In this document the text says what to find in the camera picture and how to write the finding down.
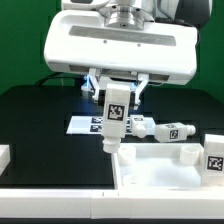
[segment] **black cable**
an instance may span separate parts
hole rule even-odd
[[[61,75],[63,73],[53,73],[49,76],[47,76],[46,78],[40,79],[39,81],[37,81],[35,83],[35,86],[42,86],[46,81],[48,80],[53,80],[53,79],[73,79],[73,80],[80,80],[81,78],[78,78],[76,76],[59,76],[56,77],[58,75]]]
[[[166,16],[168,19],[173,20],[173,18],[162,9],[162,0],[157,0],[157,8],[164,16]]]

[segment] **white block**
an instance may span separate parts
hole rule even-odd
[[[202,185],[224,186],[224,136],[205,135]]]
[[[155,126],[155,139],[159,142],[184,141],[187,136],[194,135],[196,129],[193,125],[182,123],[160,124]]]
[[[117,152],[121,138],[125,137],[130,95],[129,86],[107,85],[102,123],[105,152]]]
[[[9,145],[0,145],[0,175],[10,162]]]

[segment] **white cylinder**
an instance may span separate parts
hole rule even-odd
[[[103,140],[103,151],[107,153],[117,153],[121,138],[105,137]]]
[[[182,146],[180,151],[180,162],[184,165],[195,166],[200,158],[200,149],[196,146]]]
[[[196,128],[194,125],[186,125],[187,127],[187,135],[192,136],[196,133]]]
[[[118,149],[118,161],[120,165],[131,166],[136,161],[136,147],[123,145]]]

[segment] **white plastic part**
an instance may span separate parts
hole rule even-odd
[[[147,135],[147,123],[143,115],[131,115],[131,129],[133,136],[144,138]]]
[[[107,153],[116,153],[120,146],[121,138],[105,136],[103,140],[103,150]]]
[[[180,162],[184,165],[198,165],[200,158],[200,149],[196,146],[182,146],[180,151]]]
[[[130,95],[128,86],[107,85],[102,122],[105,152],[117,152],[120,138],[125,137]]]
[[[224,136],[205,135],[202,185],[224,186]]]
[[[134,146],[136,148],[135,163],[124,166],[119,162],[119,153],[112,155],[114,183],[118,190],[150,191],[151,188],[161,189],[187,189],[201,187],[201,163],[186,166],[180,162],[182,147],[197,147],[199,155],[204,149],[200,144],[183,143],[122,143],[121,147]],[[136,182],[143,184],[130,184],[124,186],[127,175],[136,177]]]
[[[48,66],[53,71],[70,73],[76,73],[75,68],[82,67],[158,74],[162,76],[152,81],[181,85],[194,76],[197,67],[195,28],[145,22],[144,31],[130,31],[105,27],[104,22],[104,17],[93,11],[65,10],[58,13],[45,45]],[[131,42],[123,39],[143,34],[152,35],[154,42],[162,43],[145,44],[138,42],[138,38]],[[167,46],[167,39],[175,46]]]
[[[120,165],[133,165],[136,160],[136,147],[133,145],[122,145],[118,149],[117,156]]]
[[[91,4],[73,3],[71,0],[62,0],[62,10],[98,10],[106,6],[110,0],[93,0]]]
[[[175,142],[187,139],[187,136],[194,135],[196,129],[193,125],[182,123],[161,124],[155,126],[155,139],[159,142]]]
[[[9,145],[0,145],[0,175],[10,162]]]

